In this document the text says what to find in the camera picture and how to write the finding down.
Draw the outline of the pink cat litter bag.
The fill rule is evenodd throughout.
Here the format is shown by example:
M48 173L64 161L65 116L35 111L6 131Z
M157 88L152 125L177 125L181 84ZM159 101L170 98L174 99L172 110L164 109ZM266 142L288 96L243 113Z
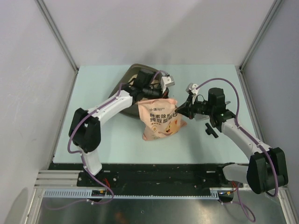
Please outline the pink cat litter bag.
M187 123L176 112L177 100L159 98L138 102L140 120L145 124L143 140L152 141L176 134Z

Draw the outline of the black bag sealing clip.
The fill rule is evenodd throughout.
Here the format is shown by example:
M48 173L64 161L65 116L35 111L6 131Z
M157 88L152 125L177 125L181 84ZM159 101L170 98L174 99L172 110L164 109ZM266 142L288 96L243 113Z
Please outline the black bag sealing clip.
M218 134L215 132L215 130L211 127L209 123L205 123L206 129L205 132L207 135L212 135L214 138L218 138Z

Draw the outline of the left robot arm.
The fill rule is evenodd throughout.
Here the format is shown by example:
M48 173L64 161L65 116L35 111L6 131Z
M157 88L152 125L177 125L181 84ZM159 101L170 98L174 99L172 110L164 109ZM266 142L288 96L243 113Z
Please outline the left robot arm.
M103 182L102 164L97 148L101 142L101 127L114 115L133 106L144 98L159 99L168 96L169 87L174 79L167 72L152 72L142 69L137 75L124 83L120 83L114 95L102 104L84 110L78 108L73 116L69 130L67 150L73 154L71 145L77 146L84 170L88 172L87 181L92 186Z

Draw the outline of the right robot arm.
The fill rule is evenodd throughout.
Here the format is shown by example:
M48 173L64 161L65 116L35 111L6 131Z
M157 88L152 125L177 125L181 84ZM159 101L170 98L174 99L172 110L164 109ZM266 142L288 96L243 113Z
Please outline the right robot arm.
M232 181L245 183L256 194L270 190L277 192L279 187L287 185L289 180L283 150L263 143L236 122L236 115L226 108L223 89L209 89L208 99L203 101L198 100L198 89L196 84L189 84L186 89L189 96L176 112L189 119L196 114L208 116L211 126L230 138L249 160L247 165L231 162L220 166L215 176L216 183L220 187L227 187Z

